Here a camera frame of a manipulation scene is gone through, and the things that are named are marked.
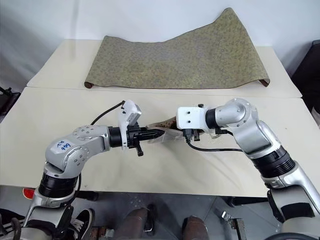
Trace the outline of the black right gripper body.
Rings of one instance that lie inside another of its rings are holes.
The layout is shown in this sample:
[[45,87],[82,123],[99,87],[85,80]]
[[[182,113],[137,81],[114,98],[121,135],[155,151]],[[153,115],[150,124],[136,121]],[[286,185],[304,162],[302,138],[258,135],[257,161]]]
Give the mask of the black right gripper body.
[[191,140],[194,140],[195,142],[200,141],[200,133],[201,131],[198,129],[188,128],[183,130],[183,136],[186,142],[191,142]]

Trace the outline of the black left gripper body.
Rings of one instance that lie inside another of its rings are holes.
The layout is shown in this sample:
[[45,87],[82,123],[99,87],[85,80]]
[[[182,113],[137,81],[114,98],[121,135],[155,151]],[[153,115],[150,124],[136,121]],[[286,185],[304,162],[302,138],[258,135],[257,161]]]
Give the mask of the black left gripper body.
[[139,157],[142,157],[144,155],[144,152],[140,145],[140,141],[142,133],[144,133],[146,130],[146,127],[140,127],[138,124],[135,124],[133,126],[129,125],[127,127],[127,147],[129,149],[136,149],[137,155]]

